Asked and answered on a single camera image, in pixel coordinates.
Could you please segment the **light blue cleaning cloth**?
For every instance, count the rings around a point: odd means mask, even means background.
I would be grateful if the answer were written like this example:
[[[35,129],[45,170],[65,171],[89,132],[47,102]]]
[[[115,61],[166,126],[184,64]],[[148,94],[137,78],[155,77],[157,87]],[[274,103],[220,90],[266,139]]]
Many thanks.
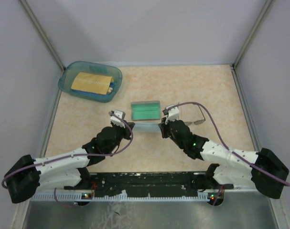
[[[157,123],[136,123],[133,127],[134,132],[159,133],[161,130]]]

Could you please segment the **grey glasses case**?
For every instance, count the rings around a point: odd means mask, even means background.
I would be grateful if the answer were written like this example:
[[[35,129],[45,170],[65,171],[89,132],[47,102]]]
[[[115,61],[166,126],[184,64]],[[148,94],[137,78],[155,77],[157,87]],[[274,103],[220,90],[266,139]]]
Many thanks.
[[[161,118],[160,101],[131,102],[131,118],[133,121],[150,121]]]

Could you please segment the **metal frame sunglasses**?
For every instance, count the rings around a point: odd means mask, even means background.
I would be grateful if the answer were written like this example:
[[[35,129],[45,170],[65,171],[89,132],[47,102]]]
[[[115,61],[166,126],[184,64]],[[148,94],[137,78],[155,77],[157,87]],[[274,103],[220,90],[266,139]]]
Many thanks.
[[[200,125],[206,121],[202,109],[198,105],[186,104],[179,107],[179,118],[184,121],[187,126]]]

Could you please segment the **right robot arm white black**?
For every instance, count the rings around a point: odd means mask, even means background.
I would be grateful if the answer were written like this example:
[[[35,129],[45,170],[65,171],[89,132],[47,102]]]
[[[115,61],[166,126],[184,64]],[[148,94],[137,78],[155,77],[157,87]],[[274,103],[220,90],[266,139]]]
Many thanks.
[[[209,188],[232,184],[256,188],[269,198],[280,198],[289,170],[271,150],[227,149],[193,134],[182,120],[163,118],[159,128],[162,137],[171,139],[189,158],[211,162],[205,177]]]

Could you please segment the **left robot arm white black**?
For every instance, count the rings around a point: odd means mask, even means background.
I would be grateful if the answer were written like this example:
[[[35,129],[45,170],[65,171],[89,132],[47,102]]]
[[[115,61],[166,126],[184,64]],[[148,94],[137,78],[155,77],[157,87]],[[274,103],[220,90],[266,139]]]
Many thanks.
[[[119,154],[121,141],[133,140],[134,126],[134,122],[123,126],[112,124],[82,147],[57,156],[32,158],[31,155],[24,155],[4,175],[1,185],[8,190],[15,204],[45,190],[86,189],[91,185],[87,167]]]

